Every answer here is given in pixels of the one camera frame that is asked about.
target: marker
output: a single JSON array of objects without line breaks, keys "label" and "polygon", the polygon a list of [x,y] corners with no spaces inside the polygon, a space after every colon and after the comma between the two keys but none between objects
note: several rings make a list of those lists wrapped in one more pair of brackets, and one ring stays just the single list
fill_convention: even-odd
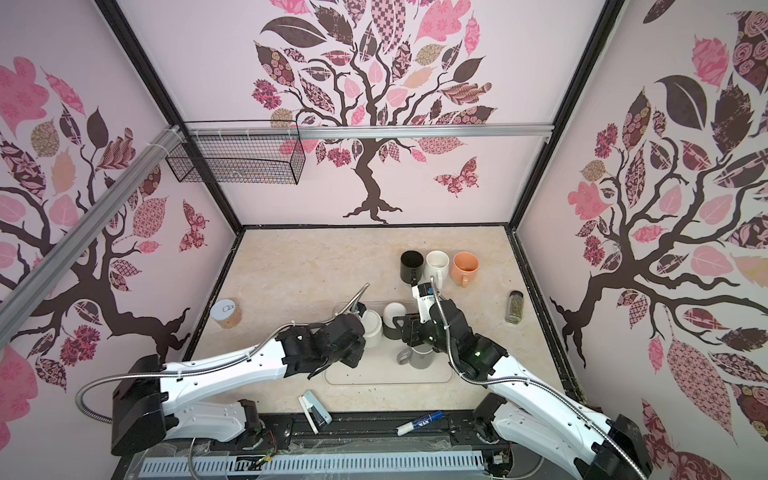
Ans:
[{"label": "marker", "polygon": [[403,436],[408,432],[412,432],[416,429],[419,429],[423,427],[424,425],[427,425],[428,423],[432,423],[435,420],[439,420],[442,418],[442,412],[435,412],[430,413],[429,415],[422,417],[418,420],[414,420],[413,422],[408,422],[405,425],[400,425],[397,427],[397,436]]}]

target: table surface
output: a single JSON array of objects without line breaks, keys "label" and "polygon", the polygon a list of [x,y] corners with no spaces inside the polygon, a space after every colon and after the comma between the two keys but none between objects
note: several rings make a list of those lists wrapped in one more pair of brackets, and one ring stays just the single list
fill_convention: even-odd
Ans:
[{"label": "table surface", "polygon": [[[219,298],[234,300],[243,321],[221,329],[204,327],[193,359],[246,348],[281,324],[316,322],[330,317],[365,283],[362,301],[412,300],[411,287],[399,278],[405,250],[424,256],[442,250],[451,258],[474,253],[476,280],[462,289],[447,280],[442,293],[464,312],[470,327],[505,347],[536,376],[562,391],[558,372],[528,298],[525,283],[503,227],[399,227],[249,230],[246,232]],[[525,294],[523,320],[504,320],[512,290]],[[448,362],[440,353],[436,362]],[[338,386],[323,376],[258,382],[211,397],[212,402],[251,399],[260,412],[301,412],[297,398],[312,390],[329,412],[473,409],[487,390],[457,376],[447,383]]]}]

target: wire basket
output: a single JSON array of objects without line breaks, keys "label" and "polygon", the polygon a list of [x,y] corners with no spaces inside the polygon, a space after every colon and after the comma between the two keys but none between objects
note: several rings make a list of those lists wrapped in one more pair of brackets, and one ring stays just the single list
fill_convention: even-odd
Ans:
[{"label": "wire basket", "polygon": [[[280,122],[280,127],[294,124]],[[195,134],[194,142],[202,158],[190,157],[184,144],[178,144],[166,161],[180,182],[201,182],[195,160],[208,167],[213,181],[298,184],[306,155],[296,133],[275,134]]]}]

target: mug handle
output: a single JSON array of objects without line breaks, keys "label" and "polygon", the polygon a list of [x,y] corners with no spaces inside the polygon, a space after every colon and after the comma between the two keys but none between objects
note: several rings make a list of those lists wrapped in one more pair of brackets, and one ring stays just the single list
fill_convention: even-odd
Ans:
[{"label": "mug handle", "polygon": [[398,365],[405,365],[406,363],[409,363],[411,361],[411,355],[412,351],[410,348],[407,348],[400,353],[397,354],[397,364]]}]

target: orange mug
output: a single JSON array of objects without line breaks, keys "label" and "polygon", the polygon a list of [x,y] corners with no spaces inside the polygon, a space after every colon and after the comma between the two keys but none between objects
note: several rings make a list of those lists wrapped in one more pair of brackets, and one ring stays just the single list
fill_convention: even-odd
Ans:
[{"label": "orange mug", "polygon": [[467,287],[478,275],[480,262],[469,252],[459,252],[453,257],[451,278],[462,287]]}]

